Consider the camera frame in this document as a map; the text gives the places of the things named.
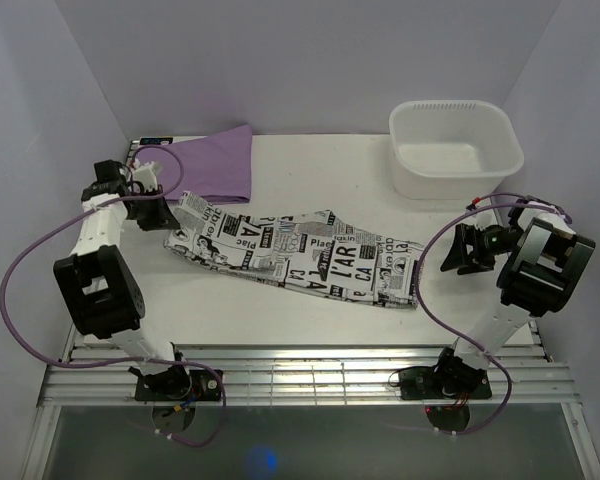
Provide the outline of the newspaper print trousers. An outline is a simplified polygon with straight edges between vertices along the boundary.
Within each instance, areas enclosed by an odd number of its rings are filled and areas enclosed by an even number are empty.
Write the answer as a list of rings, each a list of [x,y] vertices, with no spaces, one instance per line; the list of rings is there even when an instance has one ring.
[[[348,224],[331,210],[253,217],[186,192],[164,246],[210,271],[322,298],[414,308],[422,246]]]

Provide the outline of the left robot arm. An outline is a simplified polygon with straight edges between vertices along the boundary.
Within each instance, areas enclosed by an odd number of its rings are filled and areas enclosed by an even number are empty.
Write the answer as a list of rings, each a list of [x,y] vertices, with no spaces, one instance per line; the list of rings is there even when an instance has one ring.
[[[143,231],[176,230],[175,219],[157,180],[158,166],[134,169],[105,160],[94,165],[96,180],[81,195],[86,217],[68,257],[53,273],[74,326],[139,359],[131,369],[151,393],[181,399],[192,376],[180,364],[182,354],[151,327],[142,324],[146,306],[140,286],[120,251],[126,220]]]

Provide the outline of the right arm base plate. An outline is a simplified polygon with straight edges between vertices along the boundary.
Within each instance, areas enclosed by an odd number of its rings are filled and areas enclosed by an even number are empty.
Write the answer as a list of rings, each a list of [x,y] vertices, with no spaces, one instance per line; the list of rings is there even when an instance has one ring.
[[[397,371],[398,387],[403,400],[486,400],[492,398],[488,379],[454,376],[438,367],[414,366]]]

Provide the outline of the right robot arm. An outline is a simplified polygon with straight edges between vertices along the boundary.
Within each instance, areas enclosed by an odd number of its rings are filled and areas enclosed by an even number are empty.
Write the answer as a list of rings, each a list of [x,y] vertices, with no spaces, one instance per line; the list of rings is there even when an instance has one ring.
[[[519,199],[508,217],[505,226],[457,225],[440,267],[459,275],[482,273],[494,269],[498,255],[507,256],[496,282],[499,300],[465,339],[443,350],[431,373],[443,397],[473,393],[486,382],[489,357],[517,330],[564,308],[595,250],[560,207],[536,197]]]

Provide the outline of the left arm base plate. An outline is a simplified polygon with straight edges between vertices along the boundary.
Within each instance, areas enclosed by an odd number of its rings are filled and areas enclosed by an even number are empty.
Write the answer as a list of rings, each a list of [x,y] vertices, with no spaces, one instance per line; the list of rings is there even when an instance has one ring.
[[[183,403],[193,399],[198,402],[218,402],[222,393],[218,380],[206,370],[190,370],[189,390],[186,394],[169,396],[152,392],[142,380],[138,379],[132,398],[141,402],[178,402]]]

